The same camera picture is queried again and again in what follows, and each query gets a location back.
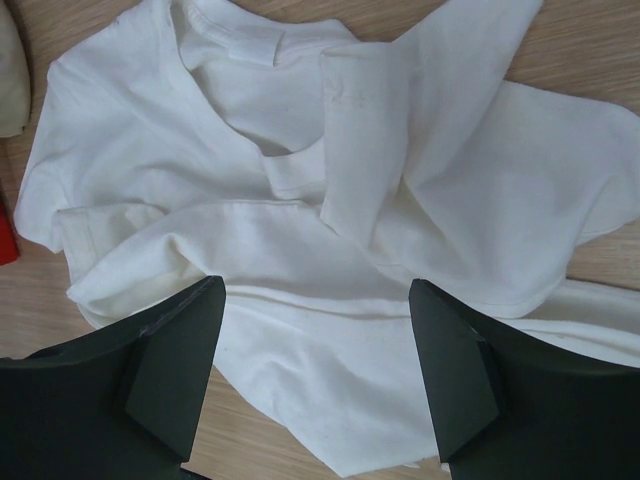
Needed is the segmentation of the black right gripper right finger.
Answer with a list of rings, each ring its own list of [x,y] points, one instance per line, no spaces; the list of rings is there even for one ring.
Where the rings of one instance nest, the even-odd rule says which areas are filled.
[[[440,461],[455,479],[639,475],[639,295],[567,281],[495,319],[424,281],[411,322]]]

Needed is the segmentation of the white t-shirt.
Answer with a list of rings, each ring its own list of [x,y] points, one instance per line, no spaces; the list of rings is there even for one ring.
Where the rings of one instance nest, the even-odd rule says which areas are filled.
[[[437,452],[408,295],[639,362],[636,294],[568,281],[639,215],[639,119],[505,75],[537,1],[448,1],[391,42],[144,1],[47,74],[14,221],[104,327],[207,276],[215,366],[347,477]]]

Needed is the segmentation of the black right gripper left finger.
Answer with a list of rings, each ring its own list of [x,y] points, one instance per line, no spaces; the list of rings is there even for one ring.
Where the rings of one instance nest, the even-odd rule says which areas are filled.
[[[189,479],[222,326],[208,276],[159,304],[1,361],[5,479]]]

